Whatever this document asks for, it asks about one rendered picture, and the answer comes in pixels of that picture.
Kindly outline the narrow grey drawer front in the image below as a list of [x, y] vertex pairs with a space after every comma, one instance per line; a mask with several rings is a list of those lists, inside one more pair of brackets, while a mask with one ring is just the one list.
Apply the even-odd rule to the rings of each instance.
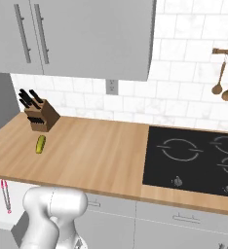
[[88, 202], [97, 201], [100, 207], [89, 206], [94, 212], [119, 215], [124, 217], [135, 217], [135, 201], [124, 198], [87, 194]]

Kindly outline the white open drawer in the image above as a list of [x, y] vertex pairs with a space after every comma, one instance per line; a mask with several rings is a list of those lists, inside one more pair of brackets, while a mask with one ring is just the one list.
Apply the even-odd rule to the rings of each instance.
[[28, 215], [23, 209], [22, 199], [29, 184], [8, 181], [11, 213], [6, 208], [0, 180], [0, 249], [19, 249], [27, 230]]

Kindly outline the pink metal tongs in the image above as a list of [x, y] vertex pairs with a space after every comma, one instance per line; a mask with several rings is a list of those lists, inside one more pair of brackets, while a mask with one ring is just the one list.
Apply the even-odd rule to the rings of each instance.
[[12, 207], [10, 202], [10, 196], [9, 196], [9, 190], [8, 190], [8, 184], [6, 180], [1, 179], [1, 189], [3, 193], [3, 198], [5, 201], [6, 209], [8, 214], [12, 213]]

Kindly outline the wide grey drawer front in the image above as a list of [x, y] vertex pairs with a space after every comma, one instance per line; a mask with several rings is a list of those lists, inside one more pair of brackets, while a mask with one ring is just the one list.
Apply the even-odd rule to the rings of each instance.
[[[191, 217], [193, 215], [196, 219], [201, 221], [201, 224], [176, 221], [172, 218], [172, 215], [177, 215], [178, 213], [185, 217]], [[144, 221], [228, 234], [227, 215], [138, 201], [136, 203], [136, 217]]]

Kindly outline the wooden knife block with knives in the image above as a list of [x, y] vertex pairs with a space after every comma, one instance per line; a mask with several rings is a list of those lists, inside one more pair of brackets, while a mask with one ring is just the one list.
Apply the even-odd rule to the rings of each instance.
[[40, 98], [33, 89], [29, 92], [20, 89], [19, 101], [24, 106], [24, 113], [33, 131], [49, 132], [60, 118], [49, 101]]

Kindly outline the yellow-green pickle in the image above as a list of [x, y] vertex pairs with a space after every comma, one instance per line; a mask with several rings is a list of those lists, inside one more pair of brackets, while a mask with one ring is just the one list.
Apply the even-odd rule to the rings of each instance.
[[36, 153], [41, 154], [43, 152], [46, 143], [46, 136], [40, 135], [36, 143]]

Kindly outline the black hob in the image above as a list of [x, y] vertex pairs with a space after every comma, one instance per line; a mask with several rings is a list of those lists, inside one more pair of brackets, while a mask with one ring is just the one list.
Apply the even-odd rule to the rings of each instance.
[[228, 196], [228, 133], [150, 126], [142, 183]]

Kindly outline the narrow grey base cupboard door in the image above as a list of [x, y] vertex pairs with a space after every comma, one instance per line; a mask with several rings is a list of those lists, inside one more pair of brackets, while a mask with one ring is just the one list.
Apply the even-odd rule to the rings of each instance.
[[75, 226], [88, 249], [133, 249], [132, 217], [88, 210]]

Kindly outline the small wooden spoon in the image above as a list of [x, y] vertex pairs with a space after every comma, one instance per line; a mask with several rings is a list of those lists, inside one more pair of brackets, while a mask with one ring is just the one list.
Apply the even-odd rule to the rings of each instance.
[[222, 79], [222, 76], [223, 76], [225, 66], [226, 66], [226, 61], [223, 61], [222, 65], [221, 65], [221, 70], [220, 70], [220, 74], [219, 74], [218, 83], [211, 90], [211, 92], [213, 94], [220, 94], [222, 92], [221, 79]]

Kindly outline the dark grey tall cabinet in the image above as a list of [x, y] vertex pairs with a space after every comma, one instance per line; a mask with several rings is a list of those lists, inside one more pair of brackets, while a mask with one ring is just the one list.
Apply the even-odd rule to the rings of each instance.
[[0, 128], [19, 113], [19, 105], [11, 76], [0, 73]]

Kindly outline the wide grey base cupboard door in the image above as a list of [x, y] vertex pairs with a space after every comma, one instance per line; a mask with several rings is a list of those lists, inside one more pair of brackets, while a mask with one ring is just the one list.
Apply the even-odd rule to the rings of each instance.
[[228, 233], [137, 219], [134, 249], [228, 249]]

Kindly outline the grey wall outlet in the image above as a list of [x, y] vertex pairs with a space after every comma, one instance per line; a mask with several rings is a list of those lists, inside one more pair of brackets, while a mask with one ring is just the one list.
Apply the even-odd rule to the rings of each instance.
[[117, 80], [106, 80], [105, 86], [106, 86], [107, 94], [111, 94], [111, 95], [118, 94], [118, 81]]

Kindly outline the wide grey wall cupboard door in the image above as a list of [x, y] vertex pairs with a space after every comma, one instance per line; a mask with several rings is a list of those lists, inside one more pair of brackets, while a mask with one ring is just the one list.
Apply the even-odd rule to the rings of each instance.
[[[34, 4], [43, 17], [45, 64]], [[145, 81], [152, 59], [156, 0], [30, 0], [44, 73]]]

